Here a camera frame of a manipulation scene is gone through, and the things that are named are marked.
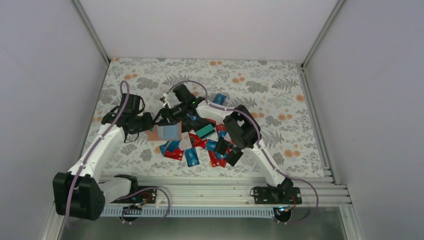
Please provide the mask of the tan leather card holder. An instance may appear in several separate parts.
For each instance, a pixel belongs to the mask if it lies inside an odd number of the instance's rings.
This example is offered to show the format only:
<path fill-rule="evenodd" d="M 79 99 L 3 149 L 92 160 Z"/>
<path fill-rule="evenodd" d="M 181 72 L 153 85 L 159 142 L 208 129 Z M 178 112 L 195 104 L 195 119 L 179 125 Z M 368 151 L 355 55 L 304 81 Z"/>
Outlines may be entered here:
<path fill-rule="evenodd" d="M 154 126 L 152 129 L 144 132 L 148 141 L 174 141 L 182 137 L 181 123 L 174 125 Z"/>

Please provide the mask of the teal striped card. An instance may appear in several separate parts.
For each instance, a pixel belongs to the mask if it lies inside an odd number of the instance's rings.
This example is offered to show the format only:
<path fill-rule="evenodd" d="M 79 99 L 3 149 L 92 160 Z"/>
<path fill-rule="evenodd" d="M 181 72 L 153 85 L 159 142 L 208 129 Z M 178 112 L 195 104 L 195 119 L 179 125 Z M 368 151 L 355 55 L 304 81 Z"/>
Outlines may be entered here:
<path fill-rule="evenodd" d="M 208 124 L 202 128 L 195 130 L 196 135 L 201 139 L 205 140 L 209 136 L 213 135 L 216 132 L 215 126 L 212 124 Z"/>

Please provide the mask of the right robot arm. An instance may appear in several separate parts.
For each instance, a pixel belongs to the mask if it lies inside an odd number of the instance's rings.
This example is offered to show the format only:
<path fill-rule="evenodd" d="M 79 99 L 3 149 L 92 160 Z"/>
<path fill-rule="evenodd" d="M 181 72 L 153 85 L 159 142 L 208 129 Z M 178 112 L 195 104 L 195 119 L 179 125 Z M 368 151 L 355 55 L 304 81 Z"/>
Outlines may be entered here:
<path fill-rule="evenodd" d="M 211 119 L 225 126 L 231 142 L 218 142 L 218 148 L 230 147 L 231 151 L 226 162 L 234 166 L 244 153 L 251 156 L 259 167 L 260 173 L 266 180 L 264 187 L 264 199 L 266 203 L 272 201 L 282 204 L 291 200 L 295 195 L 293 178 L 282 172 L 276 161 L 270 156 L 264 141 L 261 129 L 251 113 L 244 105 L 226 107 L 208 101 L 206 96 L 196 97 L 182 81 L 170 88 L 169 93 L 174 93 L 179 104 L 170 106 L 168 94 L 164 93 L 160 98 L 162 109 L 158 112 L 160 125 L 176 124 L 189 116 L 198 119 Z"/>

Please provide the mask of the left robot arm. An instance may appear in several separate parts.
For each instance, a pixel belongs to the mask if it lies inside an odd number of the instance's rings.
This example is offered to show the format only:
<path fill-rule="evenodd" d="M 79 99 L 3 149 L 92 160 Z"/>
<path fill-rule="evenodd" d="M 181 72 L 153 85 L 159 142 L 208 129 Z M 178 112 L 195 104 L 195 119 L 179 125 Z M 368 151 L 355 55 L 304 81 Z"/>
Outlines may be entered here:
<path fill-rule="evenodd" d="M 139 135 L 153 127 L 152 115 L 144 113 L 141 96 L 124 93 L 101 120 L 96 140 L 67 172 L 57 173 L 53 180 L 54 206 L 61 216 L 97 220 L 104 207 L 119 198 L 131 203 L 139 197 L 135 176 L 118 174 L 102 182 L 101 174 L 115 149 L 127 141 L 128 135 Z"/>

